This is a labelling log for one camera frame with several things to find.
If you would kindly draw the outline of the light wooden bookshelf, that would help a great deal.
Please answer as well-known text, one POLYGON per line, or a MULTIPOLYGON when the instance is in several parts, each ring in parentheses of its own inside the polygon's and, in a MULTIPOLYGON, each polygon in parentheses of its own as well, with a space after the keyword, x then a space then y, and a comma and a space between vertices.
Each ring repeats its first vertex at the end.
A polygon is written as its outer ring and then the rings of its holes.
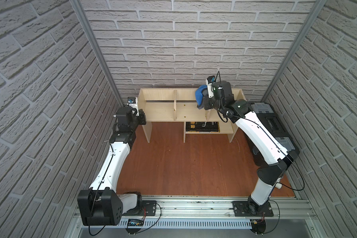
POLYGON ((219 134, 226 134, 232 142, 238 127, 231 122, 223 123, 216 110, 199 110, 195 88, 142 88, 138 95, 138 107, 145 112, 143 131, 150 142, 153 123, 157 122, 218 122, 219 134))

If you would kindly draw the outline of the black controller board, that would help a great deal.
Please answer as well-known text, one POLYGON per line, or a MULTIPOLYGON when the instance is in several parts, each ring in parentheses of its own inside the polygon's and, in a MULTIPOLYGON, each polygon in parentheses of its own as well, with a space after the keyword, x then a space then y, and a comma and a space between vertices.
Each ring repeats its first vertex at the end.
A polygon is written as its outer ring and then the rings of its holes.
POLYGON ((251 231, 256 235, 263 235, 266 231, 266 221, 265 220, 251 220, 251 231))
POLYGON ((144 226, 144 220, 141 219, 128 219, 127 226, 126 226, 126 231, 128 232, 129 235, 135 235, 144 226))

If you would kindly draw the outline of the left aluminium corner post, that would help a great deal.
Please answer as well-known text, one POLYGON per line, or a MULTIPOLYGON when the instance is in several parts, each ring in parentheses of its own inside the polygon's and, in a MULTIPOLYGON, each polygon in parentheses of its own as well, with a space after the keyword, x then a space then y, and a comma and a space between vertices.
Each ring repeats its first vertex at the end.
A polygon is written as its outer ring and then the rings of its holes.
POLYGON ((77 18, 82 26, 82 29, 86 34, 88 42, 90 43, 90 45, 93 49, 94 55, 96 56, 96 58, 98 60, 99 66, 101 67, 118 104, 120 106, 123 106, 124 102, 122 100, 122 97, 116 87, 116 84, 114 82, 112 74, 110 73, 107 62, 106 62, 104 55, 100 49, 99 43, 95 37, 94 31, 90 25, 89 19, 87 18, 86 14, 85 14, 85 11, 84 11, 84 8, 83 8, 81 2, 79 0, 72 0, 71 5, 77 15, 77 18))

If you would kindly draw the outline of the black toolbox grey latches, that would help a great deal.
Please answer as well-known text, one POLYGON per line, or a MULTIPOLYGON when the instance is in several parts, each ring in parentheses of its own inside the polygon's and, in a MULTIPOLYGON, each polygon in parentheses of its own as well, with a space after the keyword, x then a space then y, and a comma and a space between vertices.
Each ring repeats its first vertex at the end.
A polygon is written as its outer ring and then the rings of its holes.
MULTIPOLYGON (((266 103, 251 103, 249 107, 257 114, 257 117, 263 124, 263 126, 271 133, 272 136, 285 147, 290 157, 294 160, 298 158, 299 148, 296 146, 294 140, 285 129, 284 124, 279 119, 278 114, 274 111, 272 105, 266 103)), ((264 158, 258 148, 250 140, 250 138, 245 134, 250 151, 252 152, 254 163, 259 166, 267 166, 264 158)))

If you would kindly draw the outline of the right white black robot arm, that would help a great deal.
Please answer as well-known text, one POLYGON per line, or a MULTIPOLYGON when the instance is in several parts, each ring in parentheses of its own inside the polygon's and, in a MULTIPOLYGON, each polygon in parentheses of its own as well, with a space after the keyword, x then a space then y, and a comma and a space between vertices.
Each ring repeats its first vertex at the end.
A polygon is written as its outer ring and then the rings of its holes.
POLYGON ((289 151, 263 125, 245 99, 234 98, 227 81, 211 82, 200 86, 195 97, 199 109, 216 110, 222 122, 238 126, 257 147, 267 166, 257 170, 258 180, 248 198, 247 210, 256 214, 266 205, 274 187, 295 160, 289 151))

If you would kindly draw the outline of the right black controller board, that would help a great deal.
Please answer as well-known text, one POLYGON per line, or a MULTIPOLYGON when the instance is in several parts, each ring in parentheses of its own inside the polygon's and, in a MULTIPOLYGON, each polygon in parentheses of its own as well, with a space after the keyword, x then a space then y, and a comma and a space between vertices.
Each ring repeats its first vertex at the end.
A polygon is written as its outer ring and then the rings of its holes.
POLYGON ((251 220, 251 231, 256 235, 263 235, 266 231, 266 221, 265 220, 251 220))

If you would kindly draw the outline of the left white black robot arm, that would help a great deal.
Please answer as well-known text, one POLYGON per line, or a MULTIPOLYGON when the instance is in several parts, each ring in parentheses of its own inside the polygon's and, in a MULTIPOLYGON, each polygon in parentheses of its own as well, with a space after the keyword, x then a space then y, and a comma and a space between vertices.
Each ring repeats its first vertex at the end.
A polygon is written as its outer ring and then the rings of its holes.
POLYGON ((145 113, 136 104, 123 106, 115 114, 116 122, 109 139, 107 157, 89 189, 81 190, 77 203, 84 226, 117 225, 123 214, 139 213, 139 192, 116 192, 124 162, 136 140, 136 129, 146 124, 145 113))

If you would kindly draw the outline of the black yellow book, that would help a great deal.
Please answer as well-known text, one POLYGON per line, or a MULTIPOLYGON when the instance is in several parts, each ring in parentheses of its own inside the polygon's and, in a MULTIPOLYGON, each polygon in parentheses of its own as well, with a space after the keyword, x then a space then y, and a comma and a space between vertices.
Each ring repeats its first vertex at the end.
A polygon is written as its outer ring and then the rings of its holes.
POLYGON ((219 123, 218 122, 186 122, 185 123, 186 132, 219 132, 219 123))

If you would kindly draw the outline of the left black controller board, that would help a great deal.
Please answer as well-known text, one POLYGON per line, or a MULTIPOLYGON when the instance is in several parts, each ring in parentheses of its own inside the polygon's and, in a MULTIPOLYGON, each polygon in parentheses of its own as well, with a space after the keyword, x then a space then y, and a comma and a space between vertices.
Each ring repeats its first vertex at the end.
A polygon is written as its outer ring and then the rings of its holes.
POLYGON ((144 220, 141 219, 128 219, 127 226, 126 226, 126 231, 128 232, 129 235, 135 235, 144 226, 144 220))

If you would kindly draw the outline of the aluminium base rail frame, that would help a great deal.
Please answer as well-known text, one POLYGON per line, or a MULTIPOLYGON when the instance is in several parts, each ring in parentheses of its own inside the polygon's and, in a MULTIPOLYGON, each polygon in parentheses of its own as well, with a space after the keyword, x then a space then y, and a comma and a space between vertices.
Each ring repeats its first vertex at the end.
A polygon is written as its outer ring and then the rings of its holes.
POLYGON ((147 217, 143 228, 129 235, 126 226, 129 216, 124 216, 117 226, 84 226, 80 213, 75 211, 65 234, 66 238, 326 238, 314 209, 308 200, 275 197, 271 199, 273 217, 265 217, 266 231, 256 235, 251 230, 240 229, 153 229, 161 218, 172 219, 250 219, 236 217, 233 201, 246 197, 205 196, 146 196, 145 200, 157 202, 156 215, 147 217))

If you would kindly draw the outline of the blue and grey cloth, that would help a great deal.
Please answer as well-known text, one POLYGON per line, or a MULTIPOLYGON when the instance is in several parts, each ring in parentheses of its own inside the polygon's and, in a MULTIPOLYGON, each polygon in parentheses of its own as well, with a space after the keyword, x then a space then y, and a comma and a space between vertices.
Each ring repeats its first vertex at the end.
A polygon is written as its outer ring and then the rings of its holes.
POLYGON ((199 110, 206 108, 209 105, 209 96, 207 85, 201 85, 195 91, 195 99, 199 110))

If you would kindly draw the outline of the right aluminium corner post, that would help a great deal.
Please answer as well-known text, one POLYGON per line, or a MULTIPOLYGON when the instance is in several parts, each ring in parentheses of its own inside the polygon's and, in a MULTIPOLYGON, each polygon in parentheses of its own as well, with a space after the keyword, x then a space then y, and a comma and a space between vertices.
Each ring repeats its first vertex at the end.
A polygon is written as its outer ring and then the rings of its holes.
POLYGON ((324 8, 325 4, 327 3, 327 0, 317 0, 315 1, 313 7, 311 8, 307 18, 305 19, 303 25, 301 26, 297 36, 295 37, 293 43, 291 44, 288 52, 286 53, 283 61, 281 62, 278 70, 276 71, 273 79, 271 80, 267 90, 265 91, 264 95, 260 99, 260 102, 265 102, 265 100, 268 98, 270 95, 271 91, 273 90, 274 86, 276 83, 279 81, 282 73, 285 71, 287 68, 288 64, 290 63, 292 57, 295 55, 297 52, 298 48, 304 41, 306 35, 308 34, 309 30, 313 26, 314 22, 316 21, 317 17, 319 16, 320 12, 324 8))

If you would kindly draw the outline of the aluminium corner post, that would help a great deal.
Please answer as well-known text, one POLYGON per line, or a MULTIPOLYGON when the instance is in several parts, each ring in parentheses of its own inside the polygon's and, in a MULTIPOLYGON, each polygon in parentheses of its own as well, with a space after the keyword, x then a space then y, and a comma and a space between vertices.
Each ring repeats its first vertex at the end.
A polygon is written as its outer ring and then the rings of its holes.
POLYGON ((95 37, 94 31, 90 25, 89 19, 87 18, 86 14, 85 14, 85 11, 84 11, 84 8, 83 8, 81 2, 79 0, 72 0, 71 5, 77 15, 77 18, 82 26, 82 29, 86 34, 88 42, 90 43, 90 45, 93 49, 94 55, 96 56, 96 58, 98 60, 99 66, 101 67, 118 104, 120 106, 123 106, 124 102, 122 100, 122 97, 116 87, 116 84, 114 82, 112 74, 110 73, 107 62, 106 62, 104 55, 100 49, 99 43, 95 37))
POLYGON ((311 8, 307 18, 305 19, 303 25, 301 26, 297 36, 295 37, 293 43, 291 44, 288 52, 286 53, 283 61, 281 62, 278 70, 276 71, 273 79, 271 80, 267 90, 265 91, 264 95, 260 99, 260 102, 265 102, 265 100, 268 98, 270 95, 271 91, 273 90, 274 86, 276 83, 279 81, 282 73, 285 71, 287 68, 288 64, 290 63, 292 57, 295 55, 297 52, 298 48, 304 41, 306 35, 308 34, 309 30, 313 26, 314 22, 316 21, 317 17, 319 16, 320 12, 324 8, 325 4, 327 3, 327 0, 317 0, 315 1, 313 7, 311 8))

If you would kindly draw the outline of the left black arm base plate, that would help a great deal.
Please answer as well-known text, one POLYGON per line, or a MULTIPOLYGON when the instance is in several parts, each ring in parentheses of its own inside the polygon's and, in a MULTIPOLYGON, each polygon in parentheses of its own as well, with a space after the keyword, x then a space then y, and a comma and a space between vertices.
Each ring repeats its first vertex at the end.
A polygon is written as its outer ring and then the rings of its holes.
POLYGON ((142 201, 140 208, 134 208, 124 213, 123 216, 146 216, 152 217, 156 215, 157 202, 155 200, 142 201))

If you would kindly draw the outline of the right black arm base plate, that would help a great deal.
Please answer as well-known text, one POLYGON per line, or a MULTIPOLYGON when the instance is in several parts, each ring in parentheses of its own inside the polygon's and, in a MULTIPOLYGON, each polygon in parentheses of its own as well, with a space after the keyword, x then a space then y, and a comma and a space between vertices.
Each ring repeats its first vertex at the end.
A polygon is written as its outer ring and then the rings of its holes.
POLYGON ((273 217, 270 203, 257 205, 253 201, 233 201, 233 211, 236 217, 273 217))

